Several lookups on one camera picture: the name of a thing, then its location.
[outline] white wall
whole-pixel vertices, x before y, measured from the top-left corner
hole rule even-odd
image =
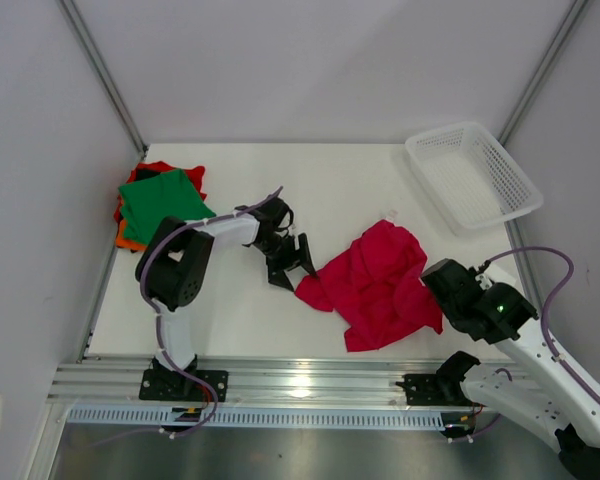
[[[571,0],[78,0],[147,142],[494,133]]]
[[[0,480],[84,328],[135,153],[55,2],[0,2]]]
[[[545,196],[522,220],[526,243],[558,247],[576,263],[552,328],[600,380],[600,0],[507,148]],[[565,267],[533,258],[548,293]]]

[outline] metal floor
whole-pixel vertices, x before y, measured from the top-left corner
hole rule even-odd
[[[169,441],[129,427],[67,425],[53,480],[561,480],[572,477],[531,434],[502,421],[473,445],[433,432],[203,428]]]

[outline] orange cloth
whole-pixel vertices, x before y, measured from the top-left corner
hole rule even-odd
[[[127,228],[127,219],[123,218],[118,225],[118,235],[116,236],[116,247],[128,248],[136,252],[144,252],[147,249],[146,245],[134,242],[128,238],[124,238],[124,229]]]

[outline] green cloth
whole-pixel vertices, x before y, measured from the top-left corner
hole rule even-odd
[[[127,183],[118,191],[123,199],[120,213],[128,222],[123,236],[144,245],[149,245],[164,217],[201,220],[216,216],[180,169]]]

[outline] white table surface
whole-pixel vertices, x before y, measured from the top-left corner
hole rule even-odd
[[[359,144],[155,144],[147,162],[181,168],[204,165],[206,203],[217,214],[249,205],[279,185],[281,197],[306,232],[316,268],[392,210],[429,257],[469,266],[510,248],[504,225],[457,237],[412,176],[403,145]],[[154,354],[154,315],[143,302],[134,270],[140,254],[118,250],[88,349],[89,355]],[[512,257],[499,266],[521,289]],[[297,283],[300,271],[290,274]],[[347,323],[313,310],[267,283],[264,257],[255,248],[227,248],[209,261],[202,291],[187,308],[198,354],[236,357],[386,358],[441,360],[464,350],[483,360],[504,354],[473,342],[445,319],[442,335],[425,327],[381,350],[349,354]]]

